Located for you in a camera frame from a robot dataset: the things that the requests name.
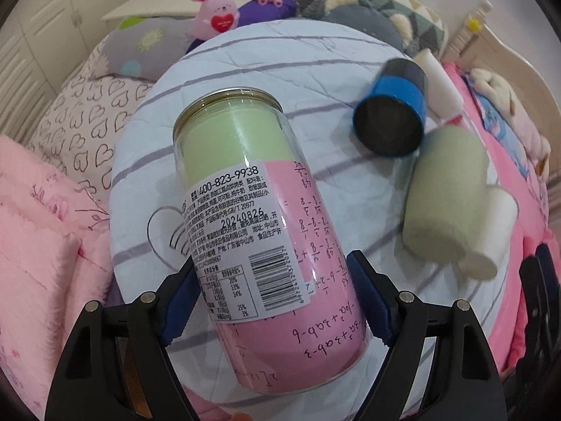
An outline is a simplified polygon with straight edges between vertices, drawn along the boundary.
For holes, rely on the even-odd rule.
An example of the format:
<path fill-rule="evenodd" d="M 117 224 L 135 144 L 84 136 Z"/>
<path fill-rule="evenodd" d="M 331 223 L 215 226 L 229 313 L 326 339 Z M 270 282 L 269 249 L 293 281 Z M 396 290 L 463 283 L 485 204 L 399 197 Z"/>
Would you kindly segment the cream white paper cup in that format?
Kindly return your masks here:
<path fill-rule="evenodd" d="M 428 81 L 429 110 L 442 122 L 460 115 L 463 98 L 432 52 L 425 48 L 414 57 L 414 62 L 423 70 Z"/>

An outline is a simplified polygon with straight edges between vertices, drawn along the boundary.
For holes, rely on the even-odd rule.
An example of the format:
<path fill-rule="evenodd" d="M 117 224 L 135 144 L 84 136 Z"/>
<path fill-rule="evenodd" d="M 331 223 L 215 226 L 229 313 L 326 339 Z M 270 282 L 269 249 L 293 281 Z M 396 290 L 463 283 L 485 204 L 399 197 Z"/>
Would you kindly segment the white dog plush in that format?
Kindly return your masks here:
<path fill-rule="evenodd" d="M 510 83 L 499 74 L 472 68 L 468 84 L 482 109 L 484 128 L 503 146 L 519 172 L 530 167 L 540 181 L 549 179 L 549 140 L 541 135 Z"/>

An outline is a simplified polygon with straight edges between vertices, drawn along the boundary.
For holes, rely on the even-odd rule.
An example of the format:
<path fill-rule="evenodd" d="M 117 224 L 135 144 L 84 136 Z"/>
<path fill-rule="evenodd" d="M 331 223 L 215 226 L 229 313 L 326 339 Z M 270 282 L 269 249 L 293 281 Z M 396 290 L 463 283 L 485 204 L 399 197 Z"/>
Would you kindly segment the purple pillow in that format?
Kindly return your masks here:
<path fill-rule="evenodd" d="M 282 0 L 283 5 L 280 8 L 269 3 L 261 6 L 257 1 L 251 0 L 239 7 L 239 25 L 237 28 L 254 25 L 262 22 L 282 20 L 294 17 L 297 12 L 297 4 L 294 0 Z M 187 53 L 193 51 L 206 41 L 196 39 L 191 35 L 192 41 L 187 48 Z"/>

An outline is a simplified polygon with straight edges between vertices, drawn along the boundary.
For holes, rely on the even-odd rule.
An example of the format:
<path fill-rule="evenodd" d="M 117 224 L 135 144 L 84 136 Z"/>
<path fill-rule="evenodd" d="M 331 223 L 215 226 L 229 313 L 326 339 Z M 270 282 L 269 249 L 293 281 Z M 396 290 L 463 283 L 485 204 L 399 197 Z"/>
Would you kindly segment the clear cup green pink paper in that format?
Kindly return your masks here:
<path fill-rule="evenodd" d="M 349 370 L 367 346 L 364 315 L 279 102 L 214 91 L 183 110 L 173 142 L 185 243 L 238 382 L 295 393 Z"/>

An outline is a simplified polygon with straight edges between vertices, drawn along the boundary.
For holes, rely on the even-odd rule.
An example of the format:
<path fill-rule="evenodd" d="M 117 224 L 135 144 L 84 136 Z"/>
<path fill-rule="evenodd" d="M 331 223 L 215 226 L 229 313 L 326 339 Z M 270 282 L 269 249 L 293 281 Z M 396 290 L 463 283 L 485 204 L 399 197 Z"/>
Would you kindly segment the pink cartoon blanket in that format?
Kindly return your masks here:
<path fill-rule="evenodd" d="M 489 100 L 474 90 L 469 74 L 454 63 L 445 64 L 444 71 L 464 100 L 464 116 L 454 124 L 478 132 L 496 169 L 499 184 L 518 204 L 507 272 L 499 278 L 502 282 L 499 296 L 490 312 L 480 317 L 497 368 L 506 370 L 513 367 L 525 351 L 523 335 L 528 316 L 524 312 L 519 266 L 541 242 L 549 245 L 554 265 L 559 266 L 559 244 L 548 224 L 545 185 L 535 178 L 521 142 Z"/>

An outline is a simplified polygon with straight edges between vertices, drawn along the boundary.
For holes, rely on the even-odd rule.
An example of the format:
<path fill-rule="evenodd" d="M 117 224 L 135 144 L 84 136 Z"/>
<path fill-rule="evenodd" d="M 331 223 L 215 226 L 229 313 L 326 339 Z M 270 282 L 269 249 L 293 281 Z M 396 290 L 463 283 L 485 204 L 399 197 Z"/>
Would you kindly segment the cream wardrobe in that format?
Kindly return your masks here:
<path fill-rule="evenodd" d="M 28 142 L 107 35 L 116 0 L 1 0 L 1 131 Z"/>

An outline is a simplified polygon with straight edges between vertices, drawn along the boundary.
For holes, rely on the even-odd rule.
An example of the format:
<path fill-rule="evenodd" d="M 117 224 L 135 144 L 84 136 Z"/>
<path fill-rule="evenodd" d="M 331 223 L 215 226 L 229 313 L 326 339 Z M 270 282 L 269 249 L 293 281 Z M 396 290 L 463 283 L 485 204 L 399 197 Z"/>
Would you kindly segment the large pink bunny plush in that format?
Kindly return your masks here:
<path fill-rule="evenodd" d="M 234 0 L 191 0 L 200 3 L 190 32 L 193 37 L 207 41 L 239 25 L 239 8 Z"/>

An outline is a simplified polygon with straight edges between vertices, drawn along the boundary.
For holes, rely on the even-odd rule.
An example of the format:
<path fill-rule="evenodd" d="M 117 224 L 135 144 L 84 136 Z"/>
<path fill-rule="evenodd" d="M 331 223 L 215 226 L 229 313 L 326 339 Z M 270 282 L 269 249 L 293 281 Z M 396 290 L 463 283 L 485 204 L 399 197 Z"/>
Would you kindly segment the grey bear plush cushion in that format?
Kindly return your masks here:
<path fill-rule="evenodd" d="M 378 11 L 369 0 L 324 0 L 321 19 L 353 28 L 410 56 L 418 49 L 410 19 L 395 9 Z"/>

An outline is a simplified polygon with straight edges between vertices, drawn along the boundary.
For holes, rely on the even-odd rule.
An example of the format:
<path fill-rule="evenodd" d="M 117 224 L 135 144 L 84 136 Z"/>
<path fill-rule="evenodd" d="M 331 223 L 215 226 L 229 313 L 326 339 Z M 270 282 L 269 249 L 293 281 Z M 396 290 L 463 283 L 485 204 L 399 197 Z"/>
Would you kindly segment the black and blue cup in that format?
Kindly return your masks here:
<path fill-rule="evenodd" d="M 374 154 L 401 158 L 414 153 L 425 132 L 428 79 L 406 58 L 385 63 L 353 115 L 359 141 Z"/>

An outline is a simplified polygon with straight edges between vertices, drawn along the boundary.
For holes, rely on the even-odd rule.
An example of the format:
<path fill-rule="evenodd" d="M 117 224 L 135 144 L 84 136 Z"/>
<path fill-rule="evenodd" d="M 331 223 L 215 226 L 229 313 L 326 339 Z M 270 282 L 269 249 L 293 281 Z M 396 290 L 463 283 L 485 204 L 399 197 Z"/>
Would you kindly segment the white heart pattern pillow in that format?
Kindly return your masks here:
<path fill-rule="evenodd" d="M 153 84 L 107 75 L 96 78 L 102 40 L 69 79 L 36 127 L 27 149 L 108 202 L 114 148 Z"/>

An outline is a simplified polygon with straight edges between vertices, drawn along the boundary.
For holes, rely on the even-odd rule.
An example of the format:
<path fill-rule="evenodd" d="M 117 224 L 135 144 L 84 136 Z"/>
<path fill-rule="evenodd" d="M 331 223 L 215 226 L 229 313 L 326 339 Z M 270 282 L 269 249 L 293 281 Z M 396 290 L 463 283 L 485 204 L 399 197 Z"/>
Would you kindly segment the cream wooden headboard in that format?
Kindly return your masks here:
<path fill-rule="evenodd" d="M 443 48 L 441 60 L 463 69 L 483 67 L 504 77 L 538 130 L 556 148 L 560 145 L 560 107 L 538 70 L 488 27 L 487 18 L 492 10 L 489 0 L 479 0 Z"/>

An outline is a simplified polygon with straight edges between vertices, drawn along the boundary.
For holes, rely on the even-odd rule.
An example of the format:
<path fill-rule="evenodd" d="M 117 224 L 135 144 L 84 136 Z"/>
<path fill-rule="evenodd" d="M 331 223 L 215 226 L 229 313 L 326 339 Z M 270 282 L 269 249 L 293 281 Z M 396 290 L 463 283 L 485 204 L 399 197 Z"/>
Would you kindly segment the white cylindrical cup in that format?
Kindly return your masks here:
<path fill-rule="evenodd" d="M 501 186 L 488 186 L 482 210 L 476 217 L 471 246 L 458 263 L 465 276 L 479 280 L 496 277 L 509 249 L 517 217 L 518 204 L 513 195 Z"/>

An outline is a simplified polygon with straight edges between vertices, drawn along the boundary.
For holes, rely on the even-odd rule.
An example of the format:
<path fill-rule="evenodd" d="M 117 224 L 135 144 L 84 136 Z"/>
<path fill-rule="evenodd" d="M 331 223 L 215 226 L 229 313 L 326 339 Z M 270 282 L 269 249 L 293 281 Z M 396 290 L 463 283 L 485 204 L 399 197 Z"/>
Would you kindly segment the pink quilt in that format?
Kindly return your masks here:
<path fill-rule="evenodd" d="M 2 137 L 1 369 L 38 419 L 77 317 L 112 279 L 104 204 Z"/>

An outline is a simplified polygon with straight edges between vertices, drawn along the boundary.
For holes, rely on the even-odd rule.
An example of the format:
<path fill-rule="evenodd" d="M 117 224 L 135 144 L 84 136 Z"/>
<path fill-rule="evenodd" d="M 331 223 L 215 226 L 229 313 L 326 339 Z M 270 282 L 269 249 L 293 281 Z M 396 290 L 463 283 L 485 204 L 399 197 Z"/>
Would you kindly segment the grey flower pattern pillow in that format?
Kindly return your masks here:
<path fill-rule="evenodd" d="M 95 77 L 158 81 L 195 40 L 192 23 L 191 18 L 127 18 L 107 37 L 94 68 Z"/>

